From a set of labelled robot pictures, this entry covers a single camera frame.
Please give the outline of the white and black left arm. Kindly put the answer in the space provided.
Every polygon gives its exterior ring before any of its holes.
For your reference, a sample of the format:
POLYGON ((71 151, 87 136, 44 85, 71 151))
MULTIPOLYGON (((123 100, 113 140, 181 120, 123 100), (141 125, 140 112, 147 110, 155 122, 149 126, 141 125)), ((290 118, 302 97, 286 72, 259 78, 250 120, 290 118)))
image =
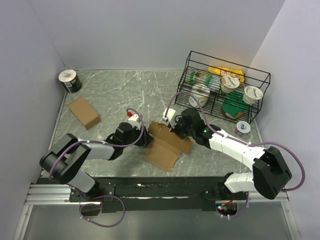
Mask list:
POLYGON ((87 201, 94 201, 99 195, 99 184, 81 170, 84 162, 112 161, 122 155, 124 148, 147 147, 152 140, 146 127, 132 126, 128 122, 120 123, 104 141, 83 140, 67 133, 41 157, 39 164, 49 173, 50 179, 75 187, 87 201))

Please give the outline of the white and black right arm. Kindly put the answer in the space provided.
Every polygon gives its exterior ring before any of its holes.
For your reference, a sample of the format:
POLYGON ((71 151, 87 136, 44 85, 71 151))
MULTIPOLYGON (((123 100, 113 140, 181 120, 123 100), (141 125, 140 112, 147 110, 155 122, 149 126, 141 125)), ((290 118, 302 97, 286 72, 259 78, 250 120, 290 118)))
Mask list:
POLYGON ((181 113, 166 108, 162 118, 179 138, 191 137, 198 145, 223 153, 249 169, 249 172, 224 176, 223 184, 218 187, 223 199, 228 200, 238 192, 257 192, 273 200, 292 178, 276 147, 252 146, 234 138, 220 127, 208 124, 195 108, 187 108, 181 113))

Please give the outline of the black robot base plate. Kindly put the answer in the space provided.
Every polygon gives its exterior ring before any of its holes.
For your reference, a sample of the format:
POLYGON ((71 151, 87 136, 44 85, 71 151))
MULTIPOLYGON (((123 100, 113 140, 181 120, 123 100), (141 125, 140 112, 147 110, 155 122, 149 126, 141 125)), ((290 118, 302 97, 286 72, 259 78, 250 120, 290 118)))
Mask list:
POLYGON ((232 193, 225 177, 96 177, 92 193, 72 187, 71 203, 86 205, 85 214, 99 207, 102 213, 118 211, 215 211, 216 202, 243 201, 247 193, 232 193))

